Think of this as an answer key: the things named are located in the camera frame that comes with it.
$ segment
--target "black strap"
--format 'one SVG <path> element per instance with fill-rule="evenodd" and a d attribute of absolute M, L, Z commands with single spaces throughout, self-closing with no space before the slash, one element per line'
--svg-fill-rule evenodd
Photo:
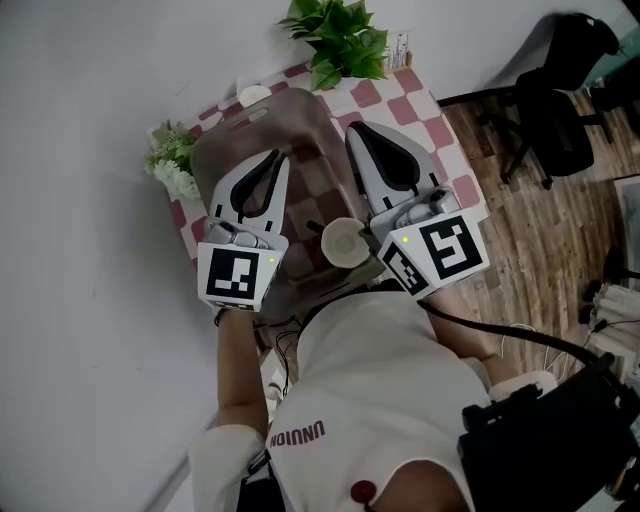
<path fill-rule="evenodd" d="M 566 352 L 567 354 L 572 355 L 578 361 L 587 366 L 598 361 L 598 356 L 596 356 L 590 350 L 587 350 L 586 348 L 579 345 L 574 345 L 573 343 L 561 340 L 559 338 L 549 336 L 548 334 L 529 331 L 527 329 L 519 329 L 517 327 L 507 327 L 504 325 L 481 324 L 479 322 L 473 322 L 471 320 L 465 320 L 463 318 L 458 318 L 457 316 L 443 313 L 442 311 L 434 308 L 426 302 L 419 301 L 418 305 L 428 313 L 432 313 L 436 316 L 439 316 L 440 318 L 444 318 L 445 320 L 449 320 L 450 322 L 454 322 L 471 329 L 489 332 L 492 334 L 500 334 L 501 336 L 513 336 L 514 338 L 532 341 L 533 343 L 537 343 L 538 345 L 555 348 L 560 352 Z"/>
<path fill-rule="evenodd" d="M 269 470 L 269 476 L 249 482 L 251 477 L 264 466 Z M 248 468 L 249 476 L 242 479 L 240 495 L 238 497 L 237 512 L 285 512 L 284 498 L 280 484 L 271 467 L 271 455 L 265 450 L 256 457 Z"/>

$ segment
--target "white flower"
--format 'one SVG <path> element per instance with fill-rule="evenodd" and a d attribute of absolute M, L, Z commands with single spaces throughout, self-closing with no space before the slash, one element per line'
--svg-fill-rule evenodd
<path fill-rule="evenodd" d="M 167 187 L 173 196 L 183 196 L 189 199 L 200 197 L 200 191 L 193 176 L 180 170 L 173 160 L 160 160 L 153 168 L 153 175 Z"/>

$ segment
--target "white sleeve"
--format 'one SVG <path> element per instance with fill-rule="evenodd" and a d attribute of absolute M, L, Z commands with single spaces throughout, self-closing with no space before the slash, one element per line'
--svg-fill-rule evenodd
<path fill-rule="evenodd" d="M 236 512 L 249 461 L 264 450 L 264 439 L 245 425 L 216 427 L 189 450 L 195 512 Z"/>

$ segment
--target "white t-shirt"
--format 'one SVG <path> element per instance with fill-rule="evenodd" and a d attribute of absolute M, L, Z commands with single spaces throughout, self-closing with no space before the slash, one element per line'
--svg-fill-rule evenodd
<path fill-rule="evenodd" d="M 190 451 L 196 512 L 235 512 L 250 459 L 266 448 L 287 508 L 361 512 L 352 485 L 376 498 L 415 460 L 444 467 L 473 510 L 457 444 L 462 409 L 487 406 L 480 378 L 439 345 L 409 294 L 352 295 L 325 307 L 298 344 L 300 380 L 276 411 L 266 443 L 245 426 L 204 433 Z"/>

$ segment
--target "potted plant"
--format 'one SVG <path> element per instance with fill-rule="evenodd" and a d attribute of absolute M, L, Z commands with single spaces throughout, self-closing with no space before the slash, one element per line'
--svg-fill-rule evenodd
<path fill-rule="evenodd" d="M 373 13 L 364 0 L 292 0 L 290 13 L 280 24 L 291 30 L 291 39 L 304 39 L 316 50 L 311 90 L 335 87 L 343 77 L 385 77 L 387 31 L 369 25 Z"/>
<path fill-rule="evenodd" d="M 147 154 L 145 170 L 162 182 L 172 196 L 199 198 L 189 164 L 196 136 L 182 124 L 171 125 L 167 121 L 150 134 L 150 142 L 151 152 Z"/>

